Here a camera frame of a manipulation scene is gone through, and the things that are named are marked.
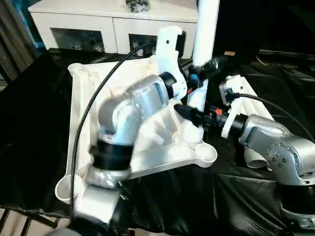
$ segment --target cabinet door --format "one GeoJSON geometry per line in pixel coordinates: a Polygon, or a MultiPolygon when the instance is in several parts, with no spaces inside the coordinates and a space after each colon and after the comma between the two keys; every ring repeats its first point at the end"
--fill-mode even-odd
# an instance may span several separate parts
{"type": "Polygon", "coordinates": [[[31,15],[46,49],[117,52],[111,17],[38,12],[31,15]]]}
{"type": "Polygon", "coordinates": [[[196,23],[152,21],[126,18],[113,18],[113,21],[118,53],[127,54],[130,52],[132,42],[130,42],[129,39],[134,38],[135,35],[157,36],[158,31],[163,27],[179,26],[186,32],[186,42],[183,58],[191,57],[196,31],[196,23]]]}

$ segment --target black rubber joint cover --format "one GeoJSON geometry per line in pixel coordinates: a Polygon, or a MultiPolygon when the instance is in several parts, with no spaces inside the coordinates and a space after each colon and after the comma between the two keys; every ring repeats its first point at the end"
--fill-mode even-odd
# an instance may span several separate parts
{"type": "Polygon", "coordinates": [[[96,146],[90,148],[94,157],[93,166],[101,170],[120,171],[129,168],[133,146],[108,144],[98,140],[96,146]]]}
{"type": "Polygon", "coordinates": [[[159,76],[160,76],[160,78],[162,78],[162,80],[166,86],[168,97],[170,99],[173,98],[174,97],[174,91],[172,88],[172,84],[176,83],[175,77],[169,72],[163,72],[159,76]]]}

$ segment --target table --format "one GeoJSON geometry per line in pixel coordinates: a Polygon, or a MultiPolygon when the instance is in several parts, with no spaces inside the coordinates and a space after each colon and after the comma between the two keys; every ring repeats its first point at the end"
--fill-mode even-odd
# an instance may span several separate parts
{"type": "MultiPolygon", "coordinates": [[[[0,207],[69,217],[69,205],[54,194],[67,159],[72,78],[66,68],[99,58],[114,61],[121,56],[50,49],[0,92],[0,207]]],[[[260,72],[258,67],[241,71],[259,96],[287,109],[315,133],[314,117],[308,112],[315,104],[308,89],[315,82],[279,77],[276,69],[260,72]]],[[[210,82],[208,98],[215,103],[220,100],[220,79],[210,82]]],[[[286,117],[267,108],[275,120],[304,136],[286,117]]],[[[272,173],[246,168],[242,147],[233,137],[224,140],[218,134],[211,130],[204,138],[219,153],[211,168],[185,166],[127,183],[129,227],[171,235],[216,229],[234,235],[277,235],[285,229],[272,173]]]]}

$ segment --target floor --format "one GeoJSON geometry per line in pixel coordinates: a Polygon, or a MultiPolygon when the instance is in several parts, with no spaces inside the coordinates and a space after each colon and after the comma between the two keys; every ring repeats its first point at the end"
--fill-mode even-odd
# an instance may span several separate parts
{"type": "MultiPolygon", "coordinates": [[[[0,218],[2,217],[3,212],[4,209],[0,209],[0,218]]],[[[25,220],[25,216],[11,211],[8,219],[6,220],[4,229],[1,232],[1,236],[19,236],[23,229],[25,220]]],[[[68,219],[61,219],[58,224],[58,228],[65,228],[68,223],[68,219]]],[[[27,236],[44,236],[52,230],[53,229],[51,229],[50,227],[33,220],[31,222],[31,226],[29,228],[27,236]]],[[[166,236],[166,234],[153,234],[140,229],[136,229],[135,231],[136,236],[166,236]]]]}

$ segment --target white cabinet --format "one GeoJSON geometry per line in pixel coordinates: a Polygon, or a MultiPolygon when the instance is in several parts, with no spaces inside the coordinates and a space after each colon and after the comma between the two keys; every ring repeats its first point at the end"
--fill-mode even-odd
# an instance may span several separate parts
{"type": "Polygon", "coordinates": [[[138,19],[114,18],[114,28],[118,53],[127,54],[130,52],[129,35],[154,35],[158,34],[160,28],[165,26],[179,26],[186,32],[186,42],[183,58],[190,58],[196,31],[195,23],[183,23],[172,21],[152,21],[138,19]]]}
{"type": "Polygon", "coordinates": [[[29,7],[47,49],[130,52],[130,35],[158,34],[165,26],[186,31],[190,58],[198,17],[195,0],[150,0],[150,10],[133,13],[125,0],[42,0],[29,7]]]}
{"type": "MultiPolygon", "coordinates": [[[[63,41],[73,40],[70,38],[71,35],[78,35],[78,33],[71,32],[69,33],[70,36],[65,35],[65,33],[60,31],[60,29],[65,29],[81,31],[86,35],[83,37],[86,41],[89,39],[94,39],[94,41],[96,41],[95,38],[100,38],[102,42],[102,45],[100,46],[103,46],[105,52],[117,52],[113,19],[111,17],[38,12],[32,12],[31,15],[46,49],[59,48],[63,41]]],[[[72,42],[72,46],[79,47],[76,42],[72,42]]]]}

